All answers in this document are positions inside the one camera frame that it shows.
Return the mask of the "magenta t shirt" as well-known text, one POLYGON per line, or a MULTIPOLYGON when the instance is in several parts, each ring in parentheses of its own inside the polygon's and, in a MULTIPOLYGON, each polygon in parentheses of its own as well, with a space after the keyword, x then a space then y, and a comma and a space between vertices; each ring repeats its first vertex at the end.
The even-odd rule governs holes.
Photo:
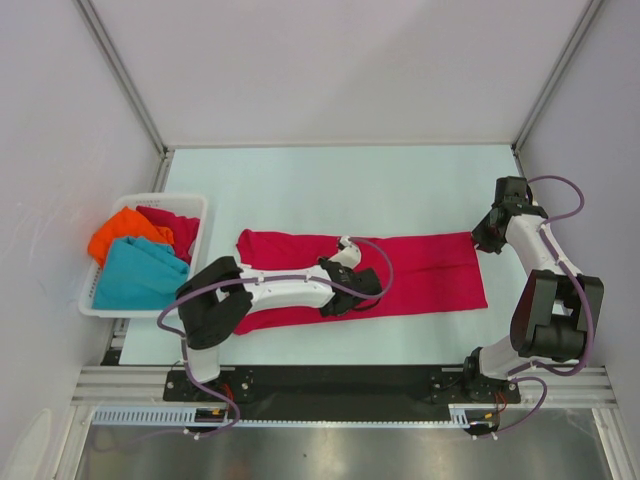
MULTIPOLYGON (((446 313, 488 306, 478 258, 468 232, 427 236, 372 238, 360 245, 360 270, 372 268, 390 291, 361 311, 323 317, 318 310, 291 307, 245 317, 236 335, 255 330, 377 317, 446 313)), ((293 235, 244 230, 236 248, 240 261, 257 269, 302 269, 336 253, 338 239, 326 235, 293 235)))

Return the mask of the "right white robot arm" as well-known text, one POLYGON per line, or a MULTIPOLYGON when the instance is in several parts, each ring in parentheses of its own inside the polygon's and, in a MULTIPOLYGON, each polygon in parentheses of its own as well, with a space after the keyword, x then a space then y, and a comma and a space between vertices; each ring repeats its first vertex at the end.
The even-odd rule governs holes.
POLYGON ((464 361, 461 388, 473 401, 508 388, 526 371, 571 377, 588 363, 604 284, 568 259, 552 232, 554 221, 535 202, 530 180, 497 179, 491 209, 472 231, 472 242, 493 254, 510 246, 527 280, 508 335, 464 361))

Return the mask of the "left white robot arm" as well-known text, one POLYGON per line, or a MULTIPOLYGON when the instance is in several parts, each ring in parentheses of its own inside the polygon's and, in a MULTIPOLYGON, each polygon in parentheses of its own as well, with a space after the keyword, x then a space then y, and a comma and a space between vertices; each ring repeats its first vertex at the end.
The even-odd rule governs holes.
POLYGON ((202 400, 219 392, 219 346, 250 315, 303 307, 336 317, 384 294, 373 269, 357 271, 353 262, 340 261, 338 255, 297 270, 256 270, 231 256, 221 257, 176 292, 190 370, 185 385, 202 400))

